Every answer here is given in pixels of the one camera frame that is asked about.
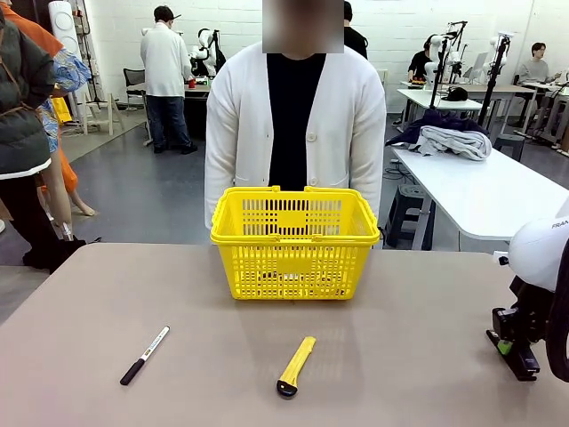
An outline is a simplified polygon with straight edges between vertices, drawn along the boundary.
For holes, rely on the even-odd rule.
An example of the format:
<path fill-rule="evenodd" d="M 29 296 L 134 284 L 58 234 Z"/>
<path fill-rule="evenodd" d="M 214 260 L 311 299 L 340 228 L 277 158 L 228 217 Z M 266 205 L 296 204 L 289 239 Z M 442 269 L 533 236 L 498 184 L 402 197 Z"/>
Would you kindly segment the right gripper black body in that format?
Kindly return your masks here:
<path fill-rule="evenodd" d="M 554 294 L 548 289 L 526 283 L 515 276 L 509 287 L 516 296 L 516 302 L 511 306 L 518 309 L 527 321 L 547 321 L 551 311 Z"/>

